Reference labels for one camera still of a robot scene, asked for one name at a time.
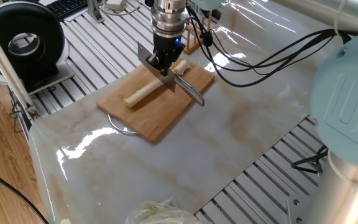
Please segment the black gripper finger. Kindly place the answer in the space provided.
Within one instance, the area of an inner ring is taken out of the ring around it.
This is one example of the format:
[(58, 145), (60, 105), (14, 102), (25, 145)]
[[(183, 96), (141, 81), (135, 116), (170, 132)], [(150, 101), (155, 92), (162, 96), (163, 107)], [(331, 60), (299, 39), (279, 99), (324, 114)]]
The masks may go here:
[(159, 62), (161, 65), (160, 74), (164, 77), (167, 76), (168, 69), (171, 67), (173, 62), (177, 61), (177, 58), (180, 56), (180, 51), (176, 50), (163, 50), (159, 54)]
[(149, 70), (161, 70), (162, 66), (155, 52), (147, 52), (145, 57), (145, 66)]

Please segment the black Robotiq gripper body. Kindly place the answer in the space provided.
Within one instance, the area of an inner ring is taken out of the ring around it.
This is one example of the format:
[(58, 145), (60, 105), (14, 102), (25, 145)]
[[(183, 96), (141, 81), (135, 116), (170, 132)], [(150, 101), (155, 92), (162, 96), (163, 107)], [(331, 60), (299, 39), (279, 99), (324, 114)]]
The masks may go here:
[(181, 36), (176, 37), (162, 37), (154, 32), (153, 35), (154, 49), (153, 53), (157, 52), (181, 52), (184, 50), (185, 45), (181, 42)]

